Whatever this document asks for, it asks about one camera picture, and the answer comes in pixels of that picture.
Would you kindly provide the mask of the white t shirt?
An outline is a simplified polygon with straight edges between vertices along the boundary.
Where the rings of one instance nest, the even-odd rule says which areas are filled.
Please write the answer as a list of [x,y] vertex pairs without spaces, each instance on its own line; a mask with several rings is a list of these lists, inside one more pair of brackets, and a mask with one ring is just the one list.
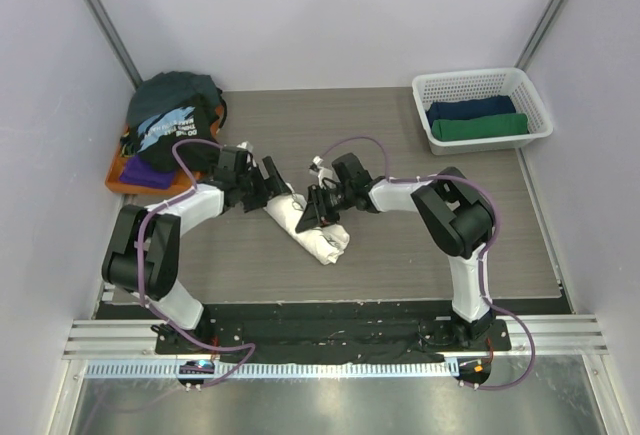
[[312,228],[297,233],[306,201],[301,194],[280,195],[271,199],[264,210],[302,248],[322,265],[336,264],[350,242],[350,235],[340,224]]

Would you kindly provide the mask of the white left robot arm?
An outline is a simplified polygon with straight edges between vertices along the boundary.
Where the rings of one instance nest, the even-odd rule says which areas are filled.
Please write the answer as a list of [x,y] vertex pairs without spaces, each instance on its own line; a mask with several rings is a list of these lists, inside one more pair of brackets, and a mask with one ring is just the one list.
[[237,205],[250,212],[291,193],[271,157],[257,163],[244,147],[224,148],[212,177],[155,205],[121,208],[102,278],[172,323],[187,351],[203,353],[212,344],[213,324],[204,305],[178,280],[182,236]]

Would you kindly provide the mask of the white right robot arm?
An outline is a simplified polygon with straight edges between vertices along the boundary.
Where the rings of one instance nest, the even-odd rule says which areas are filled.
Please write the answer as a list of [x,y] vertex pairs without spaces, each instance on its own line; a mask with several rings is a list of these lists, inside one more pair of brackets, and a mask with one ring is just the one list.
[[330,169],[316,157],[310,171],[318,182],[308,188],[297,233],[336,225],[340,213],[351,208],[373,214],[418,214],[449,261],[453,283],[451,318],[445,325],[449,342],[472,350],[486,340],[495,314],[480,271],[496,215],[462,172],[448,167],[426,177],[373,178],[353,153],[334,160]]

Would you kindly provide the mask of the orange wooden tray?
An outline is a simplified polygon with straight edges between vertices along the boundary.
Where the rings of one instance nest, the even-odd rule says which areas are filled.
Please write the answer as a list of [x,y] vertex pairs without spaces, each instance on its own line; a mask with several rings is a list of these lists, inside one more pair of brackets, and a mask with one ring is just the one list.
[[[219,120],[217,121],[217,123],[212,126],[213,136],[216,139],[216,135],[218,134],[219,129],[222,127],[222,125],[225,122],[226,115],[227,115],[227,108],[226,106],[225,107],[218,106],[217,108],[215,108],[215,111],[219,116]],[[214,164],[212,164],[208,170],[203,172],[189,170],[177,153],[177,148],[179,146],[185,143],[190,143],[190,140],[183,140],[181,142],[176,143],[172,149],[174,158],[179,164],[179,169],[175,170],[176,171],[175,177],[172,181],[171,186],[168,189],[165,189],[165,190],[151,189],[151,188],[121,183],[119,181],[119,176],[123,171],[125,163],[129,158],[136,156],[134,154],[133,145],[131,143],[129,129],[130,127],[125,130],[125,132],[123,133],[123,136],[120,139],[120,146],[116,150],[116,154],[111,162],[111,166],[106,176],[105,185],[109,190],[111,190],[114,193],[131,194],[131,195],[175,195],[187,189],[191,185],[192,179],[199,178],[200,176],[210,172],[211,169],[213,168]],[[217,147],[217,143],[208,142],[206,140],[193,139],[192,142],[208,144],[208,145]]]

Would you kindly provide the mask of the black printed t shirt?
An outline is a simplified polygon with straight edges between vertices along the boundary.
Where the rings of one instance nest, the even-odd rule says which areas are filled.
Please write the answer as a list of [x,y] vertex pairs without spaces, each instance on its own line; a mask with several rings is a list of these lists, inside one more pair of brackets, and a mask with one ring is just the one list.
[[212,126],[218,120],[215,108],[202,95],[194,95],[172,109],[157,109],[129,129],[134,154],[155,171],[171,172],[179,169],[172,152],[174,145],[190,140],[177,148],[178,155],[189,170],[206,171],[217,161],[219,149],[192,140],[217,143]]

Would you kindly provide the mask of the purple t shirt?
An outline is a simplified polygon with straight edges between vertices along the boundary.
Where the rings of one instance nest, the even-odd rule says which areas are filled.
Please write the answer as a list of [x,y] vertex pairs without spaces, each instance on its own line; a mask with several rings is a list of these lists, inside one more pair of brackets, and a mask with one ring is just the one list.
[[133,156],[125,163],[119,181],[129,185],[165,190],[171,186],[175,174],[176,171],[157,171],[138,156]]

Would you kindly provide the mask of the dark teal t shirt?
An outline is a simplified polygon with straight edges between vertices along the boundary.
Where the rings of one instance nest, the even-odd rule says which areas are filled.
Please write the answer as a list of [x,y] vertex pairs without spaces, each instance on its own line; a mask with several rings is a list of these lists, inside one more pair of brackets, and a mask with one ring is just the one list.
[[126,115],[130,128],[178,107],[193,96],[202,96],[212,108],[225,107],[222,90],[209,75],[192,72],[161,72],[144,81],[132,96]]

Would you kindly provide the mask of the rolled green t shirt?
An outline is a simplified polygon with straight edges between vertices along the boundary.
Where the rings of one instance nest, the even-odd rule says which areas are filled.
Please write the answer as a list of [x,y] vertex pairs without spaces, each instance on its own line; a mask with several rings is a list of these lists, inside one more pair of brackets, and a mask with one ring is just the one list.
[[524,113],[488,115],[470,120],[436,120],[431,131],[443,142],[527,135],[528,117]]

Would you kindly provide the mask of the white plastic basket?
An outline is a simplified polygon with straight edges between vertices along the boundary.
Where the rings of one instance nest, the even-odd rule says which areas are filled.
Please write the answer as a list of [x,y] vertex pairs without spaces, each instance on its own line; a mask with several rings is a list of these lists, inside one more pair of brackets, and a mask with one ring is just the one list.
[[518,149],[553,132],[533,82],[516,68],[419,75],[412,93],[435,155]]

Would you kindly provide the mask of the rolled navy t shirt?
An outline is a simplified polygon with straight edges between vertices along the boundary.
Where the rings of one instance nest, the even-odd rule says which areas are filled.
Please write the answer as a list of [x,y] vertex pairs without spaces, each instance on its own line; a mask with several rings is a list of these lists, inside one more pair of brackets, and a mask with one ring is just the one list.
[[473,120],[485,116],[515,113],[516,109],[508,96],[498,95],[484,99],[458,102],[433,102],[427,110],[427,120]]

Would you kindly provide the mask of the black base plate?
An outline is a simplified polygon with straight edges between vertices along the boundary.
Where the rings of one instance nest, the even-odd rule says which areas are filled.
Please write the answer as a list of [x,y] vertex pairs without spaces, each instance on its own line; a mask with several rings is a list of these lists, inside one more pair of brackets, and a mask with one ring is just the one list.
[[439,362],[453,352],[506,352],[515,347],[509,317],[499,314],[478,337],[454,321],[445,300],[208,304],[210,322],[195,331],[196,345],[155,321],[158,355],[187,355],[227,348],[236,363],[255,346],[250,360],[263,364],[393,364]]

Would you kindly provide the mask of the left aluminium frame post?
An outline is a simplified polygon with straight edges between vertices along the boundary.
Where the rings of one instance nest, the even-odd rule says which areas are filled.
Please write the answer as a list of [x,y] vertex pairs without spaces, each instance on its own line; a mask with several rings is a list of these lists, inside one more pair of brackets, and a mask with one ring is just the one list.
[[140,72],[102,0],[84,0],[84,2],[128,79],[135,88],[138,88],[142,83]]

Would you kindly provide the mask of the aluminium frame post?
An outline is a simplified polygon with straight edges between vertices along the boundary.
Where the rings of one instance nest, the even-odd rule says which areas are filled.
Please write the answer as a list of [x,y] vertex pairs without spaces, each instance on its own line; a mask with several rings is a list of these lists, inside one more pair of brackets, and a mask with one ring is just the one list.
[[84,2],[128,79],[135,88],[138,88],[142,83],[140,72],[102,0],[84,0]]
[[568,0],[548,1],[515,64],[516,68],[522,71],[528,69],[567,2]]

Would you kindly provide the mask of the right aluminium frame post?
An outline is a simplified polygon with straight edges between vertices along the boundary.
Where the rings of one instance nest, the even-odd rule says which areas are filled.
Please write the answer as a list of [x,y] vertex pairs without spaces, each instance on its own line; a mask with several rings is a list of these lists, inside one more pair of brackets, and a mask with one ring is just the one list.
[[548,1],[515,64],[516,68],[522,71],[528,69],[567,2],[568,0]]

